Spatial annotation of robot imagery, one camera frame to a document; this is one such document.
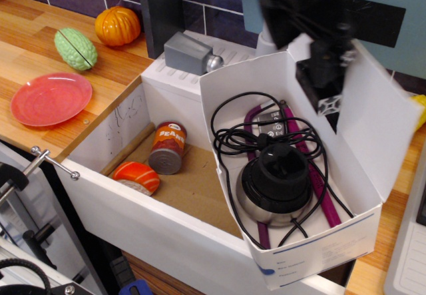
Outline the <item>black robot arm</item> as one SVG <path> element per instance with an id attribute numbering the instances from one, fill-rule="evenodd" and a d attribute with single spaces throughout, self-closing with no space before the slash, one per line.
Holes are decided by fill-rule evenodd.
<path id="1" fill-rule="evenodd" d="M 301 34 L 312 40 L 309 58 L 296 63 L 296 79 L 319 116 L 337 118 L 345 72 L 356 54 L 344 0 L 260 0 L 260 8 L 277 48 Z"/>

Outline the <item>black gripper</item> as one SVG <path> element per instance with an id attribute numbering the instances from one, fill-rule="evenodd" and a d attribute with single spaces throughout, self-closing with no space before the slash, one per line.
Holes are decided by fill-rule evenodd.
<path id="1" fill-rule="evenodd" d="M 310 57 L 296 63 L 296 79 L 319 116 L 340 112 L 343 67 L 353 54 L 351 24 L 343 0 L 259 0 L 276 47 L 302 33 L 311 40 Z"/>

